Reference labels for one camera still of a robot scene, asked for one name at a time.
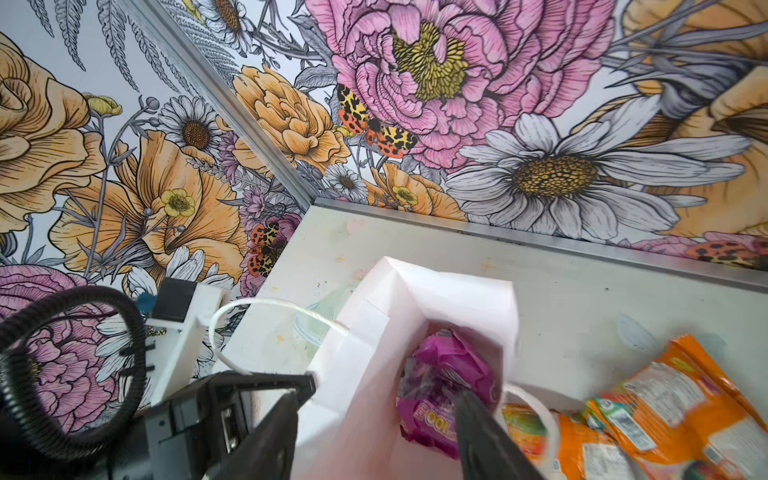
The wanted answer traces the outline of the purple grape snack bag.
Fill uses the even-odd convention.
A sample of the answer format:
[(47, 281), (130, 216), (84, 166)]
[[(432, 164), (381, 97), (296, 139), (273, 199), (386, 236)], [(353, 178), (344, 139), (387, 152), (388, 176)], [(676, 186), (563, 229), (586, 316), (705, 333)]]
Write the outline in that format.
[(463, 392), (492, 406), (500, 388), (471, 343), (441, 329), (427, 336), (404, 364), (395, 398), (402, 437), (459, 459), (456, 402)]

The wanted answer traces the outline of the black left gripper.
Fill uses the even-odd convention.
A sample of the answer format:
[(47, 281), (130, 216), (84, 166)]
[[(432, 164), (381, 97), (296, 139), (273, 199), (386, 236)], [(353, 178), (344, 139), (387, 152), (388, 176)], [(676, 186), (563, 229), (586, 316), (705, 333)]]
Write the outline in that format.
[(140, 414), (107, 453), (110, 479), (207, 479), (223, 453), (215, 419), (232, 407), (241, 428), (255, 427), (279, 397), (315, 393), (312, 376), (221, 372), (198, 380)]

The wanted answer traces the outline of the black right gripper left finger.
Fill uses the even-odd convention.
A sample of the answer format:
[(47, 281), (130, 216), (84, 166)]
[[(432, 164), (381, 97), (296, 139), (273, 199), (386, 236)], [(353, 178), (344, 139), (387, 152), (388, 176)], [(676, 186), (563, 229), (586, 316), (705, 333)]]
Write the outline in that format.
[(289, 479), (298, 429), (298, 395), (282, 394), (255, 427), (241, 428), (232, 407), (215, 419), (223, 453), (206, 473), (207, 479)]

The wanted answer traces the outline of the orange snack bag top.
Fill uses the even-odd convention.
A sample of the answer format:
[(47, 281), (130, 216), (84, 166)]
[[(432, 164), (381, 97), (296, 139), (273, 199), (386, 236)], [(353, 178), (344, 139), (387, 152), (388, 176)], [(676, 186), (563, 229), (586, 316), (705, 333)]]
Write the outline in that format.
[(649, 479), (764, 479), (767, 425), (691, 335), (586, 400), (587, 424)]

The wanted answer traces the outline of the red paper gift bag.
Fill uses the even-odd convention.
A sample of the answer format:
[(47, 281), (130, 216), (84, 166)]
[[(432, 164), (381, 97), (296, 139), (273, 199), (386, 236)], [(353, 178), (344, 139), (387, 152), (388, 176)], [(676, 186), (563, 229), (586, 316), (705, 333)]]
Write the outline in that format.
[(502, 396), (519, 398), (540, 416), (549, 438), (534, 470), (552, 478), (557, 421), (512, 380), (519, 331), (512, 283), (389, 257), (358, 285), (307, 368), (316, 392), (298, 411), (292, 478), (461, 478), (458, 461), (407, 442), (398, 428), (400, 374), (432, 327), (466, 335), (490, 364)]

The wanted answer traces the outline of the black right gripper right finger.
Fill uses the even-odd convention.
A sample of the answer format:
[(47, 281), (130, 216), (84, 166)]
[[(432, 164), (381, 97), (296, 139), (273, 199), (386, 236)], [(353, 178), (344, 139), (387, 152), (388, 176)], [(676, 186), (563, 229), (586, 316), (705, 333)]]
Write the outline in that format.
[(471, 391), (456, 401), (464, 480), (543, 480), (543, 475)]

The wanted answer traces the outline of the orange snack bag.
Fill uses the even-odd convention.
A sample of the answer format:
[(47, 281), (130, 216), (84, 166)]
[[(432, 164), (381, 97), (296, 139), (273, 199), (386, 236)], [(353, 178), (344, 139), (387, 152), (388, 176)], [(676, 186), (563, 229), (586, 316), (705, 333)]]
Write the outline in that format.
[(764, 479), (767, 425), (691, 335), (586, 400), (587, 424), (649, 479)]
[[(554, 459), (555, 479), (634, 479), (623, 451), (604, 433), (590, 428), (575, 412), (551, 411), (559, 423), (560, 447)], [(540, 464), (546, 457), (547, 430), (528, 406), (506, 404), (502, 415), (508, 433), (526, 457)]]

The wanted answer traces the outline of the orange snack bag left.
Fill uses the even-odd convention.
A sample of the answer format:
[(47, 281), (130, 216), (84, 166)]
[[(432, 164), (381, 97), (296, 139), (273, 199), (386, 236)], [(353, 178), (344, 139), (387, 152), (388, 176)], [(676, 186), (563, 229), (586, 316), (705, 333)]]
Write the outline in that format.
[[(560, 447), (554, 459), (555, 479), (634, 479), (623, 451), (604, 433), (590, 428), (575, 412), (551, 411), (559, 423)], [(502, 415), (508, 433), (526, 457), (540, 464), (546, 457), (547, 430), (528, 406), (506, 404)]]

